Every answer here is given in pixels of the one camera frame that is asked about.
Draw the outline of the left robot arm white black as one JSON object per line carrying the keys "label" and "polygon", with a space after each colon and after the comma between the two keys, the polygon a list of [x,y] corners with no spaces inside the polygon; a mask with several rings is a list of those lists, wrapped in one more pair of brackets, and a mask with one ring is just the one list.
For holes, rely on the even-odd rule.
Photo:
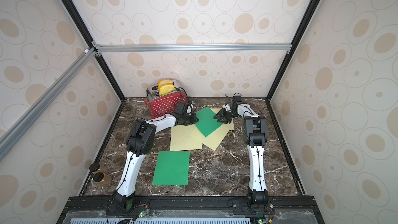
{"label": "left robot arm white black", "polygon": [[154,119],[137,118],[126,139],[126,162],[120,182],[111,196],[111,200],[124,211],[130,211],[133,207],[133,196],[136,190],[137,177],[143,160],[153,148],[155,135],[168,128],[177,125],[189,126],[196,124],[199,119],[196,116],[194,103],[178,102],[170,113]]}

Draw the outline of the yellow paper sheet front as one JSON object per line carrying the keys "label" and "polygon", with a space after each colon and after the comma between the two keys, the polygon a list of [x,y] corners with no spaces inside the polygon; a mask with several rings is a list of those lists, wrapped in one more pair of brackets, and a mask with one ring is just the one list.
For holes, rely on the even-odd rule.
{"label": "yellow paper sheet front", "polygon": [[177,125],[171,128],[170,151],[186,151],[202,149],[202,143],[190,135],[196,125]]}

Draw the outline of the yellow paper sheet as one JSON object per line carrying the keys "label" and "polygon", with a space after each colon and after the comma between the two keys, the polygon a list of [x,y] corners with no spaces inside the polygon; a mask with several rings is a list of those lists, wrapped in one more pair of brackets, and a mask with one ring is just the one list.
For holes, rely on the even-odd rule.
{"label": "yellow paper sheet", "polygon": [[196,125],[177,125],[171,128],[170,151],[186,151],[202,149],[202,143],[190,135]]}
{"label": "yellow paper sheet", "polygon": [[[220,108],[211,108],[214,113],[220,111]],[[228,134],[229,131],[233,131],[234,123],[222,124],[217,130],[215,130],[212,134],[208,137],[205,137],[198,129],[191,133],[192,138],[196,138],[199,142],[203,145],[207,146],[211,150],[215,151],[217,147],[221,144],[225,136]]]}

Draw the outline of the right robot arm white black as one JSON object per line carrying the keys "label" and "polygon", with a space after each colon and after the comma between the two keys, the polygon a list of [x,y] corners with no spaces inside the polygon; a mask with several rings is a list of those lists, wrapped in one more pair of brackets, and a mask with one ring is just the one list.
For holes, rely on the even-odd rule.
{"label": "right robot arm white black", "polygon": [[223,105],[214,119],[219,123],[231,123],[241,117],[243,121],[243,141],[249,153],[250,180],[248,206],[268,205],[268,191],[264,176],[264,150],[268,140],[266,117],[257,114],[248,103],[243,102],[241,94],[233,95],[231,102]]}

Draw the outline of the green paper sheet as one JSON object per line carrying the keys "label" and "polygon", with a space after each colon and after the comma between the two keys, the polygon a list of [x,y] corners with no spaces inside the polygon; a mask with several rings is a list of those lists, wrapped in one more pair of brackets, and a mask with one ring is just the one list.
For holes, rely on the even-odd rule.
{"label": "green paper sheet", "polygon": [[157,186],[186,186],[188,184],[190,153],[160,151],[152,184]]}
{"label": "green paper sheet", "polygon": [[217,119],[214,118],[215,115],[216,113],[208,107],[196,112],[196,116],[199,121],[195,125],[205,137],[208,137],[222,126],[222,123],[218,122]]}

